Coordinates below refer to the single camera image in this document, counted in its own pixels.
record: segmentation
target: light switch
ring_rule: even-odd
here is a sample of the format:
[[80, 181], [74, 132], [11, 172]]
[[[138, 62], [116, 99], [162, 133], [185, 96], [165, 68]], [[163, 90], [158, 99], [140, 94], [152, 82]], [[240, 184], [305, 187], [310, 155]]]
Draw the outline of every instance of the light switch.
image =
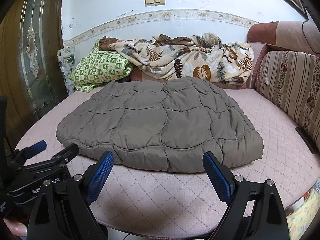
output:
[[145, 2], [145, 5], [151, 5], [151, 4], [154, 4], [155, 3], [155, 0], [144, 0]]
[[155, 0], [155, 5], [164, 5], [165, 0]]

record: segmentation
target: silver screw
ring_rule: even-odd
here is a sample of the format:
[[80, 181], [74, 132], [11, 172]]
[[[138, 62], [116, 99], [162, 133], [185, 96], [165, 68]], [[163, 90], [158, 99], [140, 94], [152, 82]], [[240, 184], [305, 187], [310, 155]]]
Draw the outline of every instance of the silver screw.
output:
[[48, 186], [50, 183], [51, 183], [51, 180], [46, 179], [46, 180], [43, 182], [43, 185]]
[[73, 179], [74, 179], [75, 181], [79, 181], [79, 180], [82, 179], [82, 175], [81, 175], [81, 174], [77, 174], [77, 175], [75, 175], [75, 176], [73, 177]]
[[274, 182], [273, 182], [273, 180], [271, 180], [271, 179], [267, 179], [267, 184], [268, 184], [269, 186], [273, 186], [273, 185], [274, 185]]
[[243, 177], [241, 175], [236, 175], [235, 179], [236, 181], [239, 181], [239, 182], [243, 181]]

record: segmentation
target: wallpaper border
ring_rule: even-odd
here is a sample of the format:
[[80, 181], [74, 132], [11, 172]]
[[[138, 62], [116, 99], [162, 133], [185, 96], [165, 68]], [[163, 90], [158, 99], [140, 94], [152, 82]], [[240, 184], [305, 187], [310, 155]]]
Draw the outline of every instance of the wallpaper border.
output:
[[76, 45], [85, 41], [88, 38], [95, 37], [97, 35], [103, 34], [105, 32], [115, 30], [118, 28], [123, 28], [129, 25], [135, 25], [143, 22], [153, 22], [153, 21], [167, 21], [167, 20], [177, 20], [177, 19], [199, 19], [205, 21], [213, 22], [226, 22], [242, 27], [250, 28], [252, 25], [257, 24], [258, 22], [243, 18], [237, 15], [207, 11], [207, 10], [195, 10], [195, 9], [177, 9], [177, 10], [161, 10], [161, 11], [152, 11], [146, 13], [139, 13], [110, 22], [104, 23], [97, 27], [94, 27], [90, 30], [87, 30], [80, 35], [77, 35], [71, 40], [63, 41], [65, 47]]

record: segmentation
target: folded comforter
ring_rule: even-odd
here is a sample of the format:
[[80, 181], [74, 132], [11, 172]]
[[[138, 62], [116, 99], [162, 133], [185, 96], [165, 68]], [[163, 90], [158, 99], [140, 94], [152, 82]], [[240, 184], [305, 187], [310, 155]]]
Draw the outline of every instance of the folded comforter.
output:
[[212, 151], [228, 167], [262, 158], [263, 141], [238, 104], [208, 81], [108, 83], [57, 126], [59, 142], [98, 159], [170, 172], [201, 172]]
[[152, 41], [136, 39], [110, 43], [114, 40], [105, 38], [100, 49], [117, 51], [156, 79], [191, 76], [209, 82], [243, 84], [252, 68], [253, 49], [249, 44], [223, 44], [213, 33], [175, 39], [161, 34], [154, 36]]

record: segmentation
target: wooden door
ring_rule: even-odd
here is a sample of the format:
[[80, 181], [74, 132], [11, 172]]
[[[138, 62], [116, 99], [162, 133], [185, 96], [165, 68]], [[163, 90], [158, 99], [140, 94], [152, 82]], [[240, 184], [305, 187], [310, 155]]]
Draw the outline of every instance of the wooden door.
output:
[[68, 94], [57, 60], [62, 48], [61, 0], [16, 0], [0, 24], [0, 95], [7, 95], [6, 130], [21, 137]]

